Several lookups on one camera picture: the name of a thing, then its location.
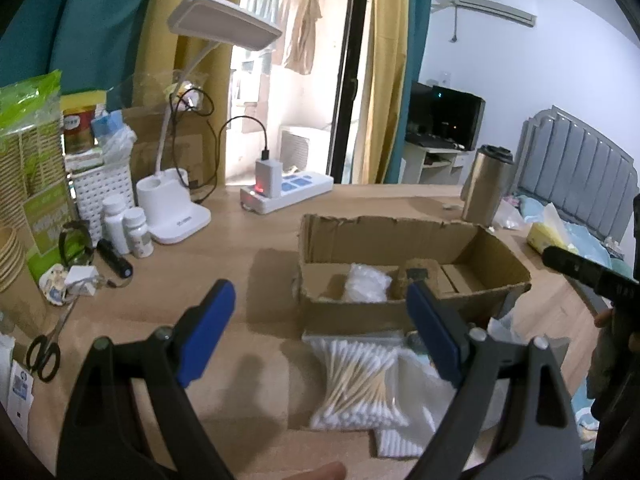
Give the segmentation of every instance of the desk lamp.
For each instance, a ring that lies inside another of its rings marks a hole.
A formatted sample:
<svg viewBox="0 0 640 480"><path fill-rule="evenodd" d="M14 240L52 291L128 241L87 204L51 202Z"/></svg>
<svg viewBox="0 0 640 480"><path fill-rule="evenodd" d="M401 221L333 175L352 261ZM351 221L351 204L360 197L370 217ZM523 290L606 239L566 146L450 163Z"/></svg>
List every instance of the desk lamp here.
<svg viewBox="0 0 640 480"><path fill-rule="evenodd" d="M202 229L211 221L211 212L191 201L187 171L161 170L162 150L172 118L172 103L182 83L204 57L220 43L262 50L282 32L273 23L241 9L226 0L182 0L167 19L174 34L207 40L202 51L187 65L175 85L164 111L156 172L136 185L138 204L145 210L146 222L155 241L175 244Z"/></svg>

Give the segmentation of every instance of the wooden table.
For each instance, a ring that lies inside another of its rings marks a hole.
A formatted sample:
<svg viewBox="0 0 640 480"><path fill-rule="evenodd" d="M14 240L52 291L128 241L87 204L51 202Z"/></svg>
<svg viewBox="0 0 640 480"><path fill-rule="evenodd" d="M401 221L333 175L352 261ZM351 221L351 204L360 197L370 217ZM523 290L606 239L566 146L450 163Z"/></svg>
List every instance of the wooden table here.
<svg viewBox="0 0 640 480"><path fill-rule="evenodd" d="M214 193L206 205L211 224L174 246L134 261L134 279L121 290L82 298L60 338L62 366L49 384L34 386L30 445L54 469L65 407L82 361L95 337L116 343L146 338L159 325L172 325L187 306L200 302L218 278L238 296L232 323L201 380L187 390L204 428L233 473L245 479L280 479L343 460L349 478L404 478L412 462L372 458L368 433L304 430L324 395L322 370L299 341L298 310L291 285L297 263L297 230L304 213L331 216L393 215L455 219L459 187L336 186L319 196L267 216L244 211L238 188ZM545 270L520 232L498 236L532 275L532 289L515 307L515 327L526 337L568 336L562 366L573 392L585 376L596 329L584 303L559 274ZM156 460L171 465L150 401L135 384L140 415Z"/></svg>

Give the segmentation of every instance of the power strip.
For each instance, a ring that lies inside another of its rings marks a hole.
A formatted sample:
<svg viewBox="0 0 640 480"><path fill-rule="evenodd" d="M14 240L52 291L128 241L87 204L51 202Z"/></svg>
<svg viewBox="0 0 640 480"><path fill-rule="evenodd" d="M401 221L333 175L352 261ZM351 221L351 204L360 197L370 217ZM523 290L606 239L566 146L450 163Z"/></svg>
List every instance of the power strip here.
<svg viewBox="0 0 640 480"><path fill-rule="evenodd" d="M240 203L245 209L262 215L302 202L334 187L332 177L312 171L301 171L282 177L282 192L276 198L268 198L256 191L255 186L240 188Z"/></svg>

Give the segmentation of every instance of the finger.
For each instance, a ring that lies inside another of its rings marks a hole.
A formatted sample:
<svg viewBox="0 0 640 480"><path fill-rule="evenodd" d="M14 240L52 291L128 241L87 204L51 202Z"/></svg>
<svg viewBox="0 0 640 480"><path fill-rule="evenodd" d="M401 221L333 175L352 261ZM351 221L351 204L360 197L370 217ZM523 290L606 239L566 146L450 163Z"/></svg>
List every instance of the finger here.
<svg viewBox="0 0 640 480"><path fill-rule="evenodd" d="M596 328L603 328L609 324L612 316L613 309L608 308L607 310L599 313L596 317L593 318L593 324L596 326Z"/></svg>
<svg viewBox="0 0 640 480"><path fill-rule="evenodd" d="M634 332L629 338L629 350L640 353L640 332Z"/></svg>
<svg viewBox="0 0 640 480"><path fill-rule="evenodd" d="M331 462L313 471L290 476L285 480L344 480L347 468L342 462Z"/></svg>

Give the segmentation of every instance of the yellow curtain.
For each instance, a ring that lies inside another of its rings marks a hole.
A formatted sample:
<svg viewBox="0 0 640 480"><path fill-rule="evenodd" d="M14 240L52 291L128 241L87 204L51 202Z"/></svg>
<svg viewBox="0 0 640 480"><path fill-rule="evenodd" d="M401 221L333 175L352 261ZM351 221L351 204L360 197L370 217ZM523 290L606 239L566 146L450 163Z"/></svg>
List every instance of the yellow curtain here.
<svg viewBox="0 0 640 480"><path fill-rule="evenodd" d="M229 0L238 3L240 0ZM205 40L197 38L178 39L177 52L175 56L176 68L185 67L191 59L202 49ZM228 44L221 44L213 50L198 65L197 71L208 74L204 89L210 95L216 109L209 118L209 123L218 134L218 129L227 119L227 101L229 89L229 76L231 65L231 49ZM225 183L225 153L226 153L226 133L222 132L220 139L220 153L216 154L216 145L213 136L204 138L204 178L208 180L214 173L216 158L218 158L218 184Z"/></svg>
<svg viewBox="0 0 640 480"><path fill-rule="evenodd" d="M143 31L140 36L137 73L168 73L174 68L183 68L204 46L204 40L178 37L169 32L166 19L181 0L149 0ZM229 0L238 3L240 0ZM196 68L208 75L205 91L209 93L216 109L209 123L217 132L226 121L226 108L229 86L229 66L231 64L231 46L220 45L211 52ZM145 98L155 98L156 94L140 92L136 95L136 105L147 104ZM220 154L216 154L213 136L204 137L204 178L208 180L214 172L216 158L219 157L218 183L225 181L225 135L220 141Z"/></svg>
<svg viewBox="0 0 640 480"><path fill-rule="evenodd" d="M373 0L372 79L362 184L382 183L393 149L406 65L408 9L409 0Z"/></svg>

